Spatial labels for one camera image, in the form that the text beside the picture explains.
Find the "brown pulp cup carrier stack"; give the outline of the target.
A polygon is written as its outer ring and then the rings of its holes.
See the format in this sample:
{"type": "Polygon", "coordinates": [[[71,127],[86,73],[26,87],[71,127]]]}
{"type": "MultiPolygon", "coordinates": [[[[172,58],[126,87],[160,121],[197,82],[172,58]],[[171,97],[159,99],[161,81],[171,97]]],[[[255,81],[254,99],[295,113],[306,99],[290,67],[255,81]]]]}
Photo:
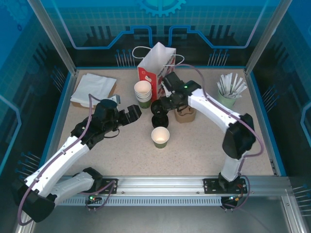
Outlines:
{"type": "Polygon", "coordinates": [[[196,109],[190,106],[182,106],[174,110],[175,119],[179,123],[190,123],[195,120],[196,109]]]}

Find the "aluminium frame post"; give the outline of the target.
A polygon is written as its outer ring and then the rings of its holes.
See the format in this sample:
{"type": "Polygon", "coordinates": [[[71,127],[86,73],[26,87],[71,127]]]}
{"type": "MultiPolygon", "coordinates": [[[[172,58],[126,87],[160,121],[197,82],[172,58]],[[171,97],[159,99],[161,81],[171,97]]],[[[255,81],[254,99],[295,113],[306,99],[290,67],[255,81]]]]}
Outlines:
{"type": "Polygon", "coordinates": [[[41,3],[40,0],[27,0],[27,2],[31,6],[32,10],[34,11],[36,17],[38,18],[40,24],[45,30],[47,36],[49,37],[56,51],[58,52],[66,68],[71,74],[75,75],[76,66],[73,60],[71,59],[71,56],[68,53],[65,47],[65,44],[63,43],[60,35],[58,34],[58,31],[55,28],[43,4],[41,3]]]}
{"type": "Polygon", "coordinates": [[[291,5],[293,0],[280,0],[278,6],[276,7],[270,21],[268,22],[263,34],[261,35],[257,45],[255,46],[246,66],[245,66],[245,75],[249,76],[252,70],[254,69],[256,63],[267,47],[270,39],[275,33],[277,27],[279,26],[281,20],[286,14],[289,6],[291,5]]]}

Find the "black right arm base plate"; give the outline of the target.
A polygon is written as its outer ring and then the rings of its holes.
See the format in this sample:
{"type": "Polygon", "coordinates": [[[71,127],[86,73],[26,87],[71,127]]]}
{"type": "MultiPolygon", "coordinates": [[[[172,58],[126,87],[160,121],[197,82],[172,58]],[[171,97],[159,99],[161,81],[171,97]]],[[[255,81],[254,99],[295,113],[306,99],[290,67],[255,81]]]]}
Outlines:
{"type": "Polygon", "coordinates": [[[238,177],[232,182],[228,182],[226,179],[219,180],[218,178],[206,178],[203,179],[203,188],[205,194],[247,194],[248,189],[246,186],[246,180],[238,177]]]}

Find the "white red paper gift bag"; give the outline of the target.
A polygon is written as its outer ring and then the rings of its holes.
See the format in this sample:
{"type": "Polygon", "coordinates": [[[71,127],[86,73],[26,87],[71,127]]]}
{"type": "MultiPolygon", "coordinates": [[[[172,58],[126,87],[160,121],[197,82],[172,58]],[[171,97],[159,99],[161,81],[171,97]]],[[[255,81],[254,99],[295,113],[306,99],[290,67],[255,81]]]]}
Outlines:
{"type": "Polygon", "coordinates": [[[174,71],[176,59],[185,58],[176,53],[176,48],[166,47],[160,42],[156,43],[152,48],[145,46],[137,46],[132,50],[132,56],[140,59],[137,65],[138,78],[140,81],[148,81],[151,84],[152,98],[151,101],[159,99],[164,93],[162,87],[163,78],[174,71]],[[138,56],[135,52],[138,49],[148,49],[148,53],[144,56],[138,56]]]}

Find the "right green lit connector board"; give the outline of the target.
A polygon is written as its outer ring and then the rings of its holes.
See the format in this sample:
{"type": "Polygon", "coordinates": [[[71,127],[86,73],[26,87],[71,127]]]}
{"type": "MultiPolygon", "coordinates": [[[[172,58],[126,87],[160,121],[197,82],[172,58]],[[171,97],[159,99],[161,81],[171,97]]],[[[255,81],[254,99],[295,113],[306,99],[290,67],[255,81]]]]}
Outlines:
{"type": "Polygon", "coordinates": [[[239,200],[243,197],[243,194],[237,194],[230,197],[222,197],[221,203],[223,206],[236,207],[239,200]]]}

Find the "left aluminium frame post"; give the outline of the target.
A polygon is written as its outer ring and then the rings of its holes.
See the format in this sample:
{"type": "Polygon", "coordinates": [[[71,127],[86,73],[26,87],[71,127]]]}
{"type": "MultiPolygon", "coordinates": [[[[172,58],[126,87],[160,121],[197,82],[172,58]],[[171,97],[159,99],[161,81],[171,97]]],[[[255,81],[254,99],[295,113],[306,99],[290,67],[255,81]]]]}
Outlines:
{"type": "Polygon", "coordinates": [[[49,37],[56,51],[58,52],[66,68],[71,74],[75,75],[76,66],[73,60],[71,59],[71,56],[68,53],[65,47],[65,44],[63,43],[60,35],[58,34],[58,31],[55,28],[43,4],[41,3],[40,0],[27,0],[27,2],[31,6],[32,10],[34,11],[36,17],[38,18],[40,24],[45,30],[47,36],[49,37]]]}

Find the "left green lit connector board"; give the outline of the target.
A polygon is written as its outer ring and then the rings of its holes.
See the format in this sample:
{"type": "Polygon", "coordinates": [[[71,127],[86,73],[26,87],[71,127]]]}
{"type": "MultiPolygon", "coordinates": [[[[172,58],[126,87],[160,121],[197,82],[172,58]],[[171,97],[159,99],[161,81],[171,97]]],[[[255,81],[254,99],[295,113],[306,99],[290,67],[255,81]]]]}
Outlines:
{"type": "Polygon", "coordinates": [[[98,197],[98,195],[89,195],[87,200],[86,200],[86,204],[87,205],[91,205],[91,204],[101,204],[102,203],[102,198],[98,197]]]}

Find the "stack of black cup lids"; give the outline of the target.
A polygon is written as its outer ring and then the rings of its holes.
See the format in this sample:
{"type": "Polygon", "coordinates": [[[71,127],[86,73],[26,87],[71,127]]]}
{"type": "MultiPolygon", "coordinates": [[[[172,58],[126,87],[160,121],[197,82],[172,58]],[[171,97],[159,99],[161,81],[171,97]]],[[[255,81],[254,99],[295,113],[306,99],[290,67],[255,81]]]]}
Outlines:
{"type": "Polygon", "coordinates": [[[152,126],[154,128],[164,127],[167,128],[169,125],[169,118],[167,115],[165,116],[153,116],[152,117],[152,126]]]}

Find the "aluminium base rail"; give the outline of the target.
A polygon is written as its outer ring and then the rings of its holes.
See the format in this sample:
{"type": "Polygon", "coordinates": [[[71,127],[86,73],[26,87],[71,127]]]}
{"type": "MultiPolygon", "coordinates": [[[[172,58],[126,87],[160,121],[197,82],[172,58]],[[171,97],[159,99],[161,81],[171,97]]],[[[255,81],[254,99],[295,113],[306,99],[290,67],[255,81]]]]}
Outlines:
{"type": "MultiPolygon", "coordinates": [[[[114,196],[203,196],[204,176],[116,176],[114,196]]],[[[251,196],[292,196],[288,177],[247,176],[251,196]]]]}

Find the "green lit connector board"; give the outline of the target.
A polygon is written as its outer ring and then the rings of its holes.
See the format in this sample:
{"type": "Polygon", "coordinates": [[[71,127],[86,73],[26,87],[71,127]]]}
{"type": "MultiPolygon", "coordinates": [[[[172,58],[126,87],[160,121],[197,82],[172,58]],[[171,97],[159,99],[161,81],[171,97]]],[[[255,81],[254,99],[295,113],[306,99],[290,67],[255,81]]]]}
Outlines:
{"type": "Polygon", "coordinates": [[[101,204],[102,203],[102,198],[98,197],[98,195],[89,195],[87,200],[86,200],[86,204],[87,205],[91,205],[91,204],[101,204]]]}
{"type": "Polygon", "coordinates": [[[222,197],[221,203],[223,206],[236,207],[239,200],[243,197],[243,194],[237,194],[230,197],[222,197]]]}

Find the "right aluminium frame post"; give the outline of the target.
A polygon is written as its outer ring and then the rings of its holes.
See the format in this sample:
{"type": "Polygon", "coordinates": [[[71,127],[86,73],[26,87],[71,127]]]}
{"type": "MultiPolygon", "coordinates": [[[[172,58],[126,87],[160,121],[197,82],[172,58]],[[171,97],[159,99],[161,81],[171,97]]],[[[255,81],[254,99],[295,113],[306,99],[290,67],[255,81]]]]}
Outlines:
{"type": "Polygon", "coordinates": [[[276,7],[270,21],[268,22],[263,34],[261,35],[257,45],[255,46],[246,66],[245,66],[245,75],[249,76],[252,70],[254,69],[256,63],[267,47],[270,39],[275,33],[277,27],[279,26],[281,20],[286,14],[289,6],[291,5],[293,0],[280,0],[278,6],[276,7]]]}

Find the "stack of green paper cups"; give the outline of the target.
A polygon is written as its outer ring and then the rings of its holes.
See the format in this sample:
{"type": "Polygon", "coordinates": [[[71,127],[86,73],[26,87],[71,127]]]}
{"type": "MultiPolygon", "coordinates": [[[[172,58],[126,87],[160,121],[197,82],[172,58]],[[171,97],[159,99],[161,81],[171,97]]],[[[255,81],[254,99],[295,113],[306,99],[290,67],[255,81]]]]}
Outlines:
{"type": "Polygon", "coordinates": [[[152,98],[152,86],[148,81],[139,81],[134,85],[134,91],[139,106],[143,109],[150,107],[152,98]]]}

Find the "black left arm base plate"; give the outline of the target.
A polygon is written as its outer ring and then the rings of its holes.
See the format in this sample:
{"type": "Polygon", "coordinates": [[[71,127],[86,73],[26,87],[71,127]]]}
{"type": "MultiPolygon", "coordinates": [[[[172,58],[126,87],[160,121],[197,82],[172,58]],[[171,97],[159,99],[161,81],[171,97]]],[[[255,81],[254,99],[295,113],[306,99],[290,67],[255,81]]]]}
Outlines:
{"type": "Polygon", "coordinates": [[[102,183],[98,190],[101,190],[100,194],[109,194],[110,190],[112,189],[111,194],[117,193],[118,188],[118,179],[102,179],[102,183]]]}

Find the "bundle of white wrapped straws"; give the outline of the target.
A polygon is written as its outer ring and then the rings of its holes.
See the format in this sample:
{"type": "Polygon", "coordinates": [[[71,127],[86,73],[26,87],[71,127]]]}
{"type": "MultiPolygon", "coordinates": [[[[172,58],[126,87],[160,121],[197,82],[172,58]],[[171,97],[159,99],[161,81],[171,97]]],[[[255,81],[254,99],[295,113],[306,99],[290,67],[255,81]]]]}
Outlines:
{"type": "Polygon", "coordinates": [[[238,76],[238,73],[222,74],[217,82],[219,94],[226,99],[238,99],[247,89],[246,81],[238,76]]]}

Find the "single green paper cup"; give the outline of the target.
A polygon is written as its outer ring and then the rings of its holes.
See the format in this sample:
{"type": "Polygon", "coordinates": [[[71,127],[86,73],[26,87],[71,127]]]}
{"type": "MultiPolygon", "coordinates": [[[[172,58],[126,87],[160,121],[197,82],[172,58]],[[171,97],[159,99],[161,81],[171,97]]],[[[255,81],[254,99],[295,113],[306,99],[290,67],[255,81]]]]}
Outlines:
{"type": "Polygon", "coordinates": [[[166,147],[168,140],[170,139],[170,132],[165,127],[156,127],[151,133],[151,138],[154,145],[158,149],[166,147]]]}

